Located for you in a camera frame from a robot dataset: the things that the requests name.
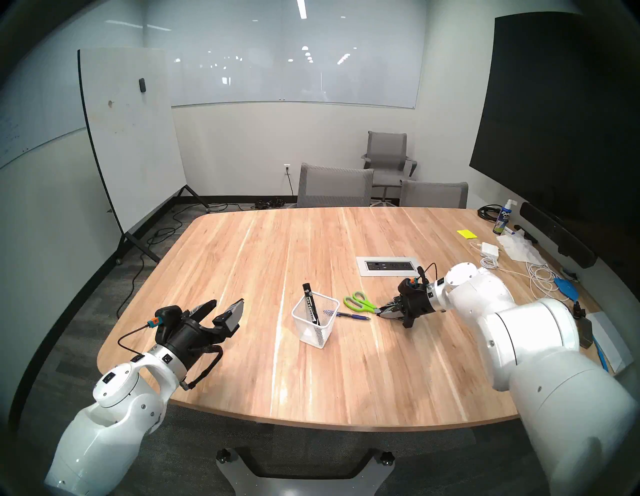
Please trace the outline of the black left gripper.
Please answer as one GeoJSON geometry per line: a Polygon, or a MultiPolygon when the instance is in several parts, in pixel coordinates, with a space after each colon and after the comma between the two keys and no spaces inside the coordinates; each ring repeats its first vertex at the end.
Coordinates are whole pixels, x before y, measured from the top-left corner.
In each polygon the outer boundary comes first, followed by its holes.
{"type": "Polygon", "coordinates": [[[187,312],[187,320],[181,320],[176,325],[164,347],[189,371],[204,353],[210,353],[206,349],[223,343],[235,334],[239,329],[244,304],[245,301],[241,298],[230,305],[212,320],[212,329],[204,328],[200,322],[216,308],[217,300],[212,299],[196,306],[187,312]]]}

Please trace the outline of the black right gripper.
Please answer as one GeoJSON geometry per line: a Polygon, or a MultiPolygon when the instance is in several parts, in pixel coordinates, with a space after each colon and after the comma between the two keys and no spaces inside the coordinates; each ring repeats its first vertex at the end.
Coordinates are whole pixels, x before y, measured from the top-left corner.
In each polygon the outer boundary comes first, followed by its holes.
{"type": "Polygon", "coordinates": [[[401,293],[400,298],[382,306],[378,317],[399,320],[404,328],[412,328],[417,318],[436,312],[436,297],[432,290],[413,290],[401,293]]]}

